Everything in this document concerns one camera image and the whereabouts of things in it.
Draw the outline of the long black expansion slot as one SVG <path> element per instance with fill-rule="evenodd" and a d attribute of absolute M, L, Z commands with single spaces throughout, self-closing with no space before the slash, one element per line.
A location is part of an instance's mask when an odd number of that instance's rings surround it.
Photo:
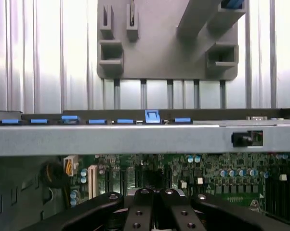
<path fill-rule="evenodd" d="M 121 194 L 126 194 L 126 190 L 127 190 L 126 177 L 127 177 L 126 169 L 121 169 L 119 171 L 119 180 L 120 180 L 119 186 L 120 186 L 120 193 Z"/>
<path fill-rule="evenodd" d="M 105 191 L 110 192 L 112 191 L 112 171 L 110 168 L 105 169 Z"/>

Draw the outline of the green motherboard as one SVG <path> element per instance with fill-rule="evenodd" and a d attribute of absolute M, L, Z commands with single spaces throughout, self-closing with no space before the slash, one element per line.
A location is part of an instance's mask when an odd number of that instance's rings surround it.
<path fill-rule="evenodd" d="M 70 204 L 88 197 L 88 167 L 98 166 L 99 194 L 105 193 L 105 169 L 112 171 L 112 191 L 120 193 L 119 171 L 127 171 L 129 190 L 142 188 L 146 169 L 162 169 L 165 188 L 187 197 L 210 193 L 268 216 L 290 221 L 290 153 L 110 154 L 79 155 L 70 178 Z"/>

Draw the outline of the white expansion slot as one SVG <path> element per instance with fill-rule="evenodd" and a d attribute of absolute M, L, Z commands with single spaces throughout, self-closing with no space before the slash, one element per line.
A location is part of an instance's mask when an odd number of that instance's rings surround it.
<path fill-rule="evenodd" d="M 89 199 L 93 199 L 99 193 L 97 170 L 98 170 L 97 165 L 90 165 L 88 167 L 88 197 Z"/>

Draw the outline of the open black PC case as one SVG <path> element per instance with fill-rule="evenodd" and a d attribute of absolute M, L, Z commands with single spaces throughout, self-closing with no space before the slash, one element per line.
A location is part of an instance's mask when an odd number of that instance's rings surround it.
<path fill-rule="evenodd" d="M 0 231 L 21 231 L 74 207 L 63 169 L 69 155 L 290 153 L 290 108 L 161 109 L 161 124 L 152 125 L 141 109 L 62 114 L 78 116 L 80 124 L 62 124 L 61 114 L 0 111 L 0 121 L 22 123 L 0 126 Z M 182 117 L 192 123 L 174 122 Z M 89 119 L 107 124 L 90 125 Z M 135 124 L 117 124 L 118 119 Z"/>

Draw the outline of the white power connector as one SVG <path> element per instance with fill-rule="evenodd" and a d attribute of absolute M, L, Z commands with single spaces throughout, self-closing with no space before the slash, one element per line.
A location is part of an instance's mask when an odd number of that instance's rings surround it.
<path fill-rule="evenodd" d="M 78 166 L 79 166 L 79 156 L 78 155 L 69 155 L 64 158 L 64 172 L 72 177 L 77 174 Z"/>

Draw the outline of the grey parts rack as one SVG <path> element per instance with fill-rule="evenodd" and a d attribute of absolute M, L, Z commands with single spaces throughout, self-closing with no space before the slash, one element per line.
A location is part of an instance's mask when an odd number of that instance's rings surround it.
<path fill-rule="evenodd" d="M 248 0 L 97 0 L 97 74 L 107 79 L 233 80 Z"/>

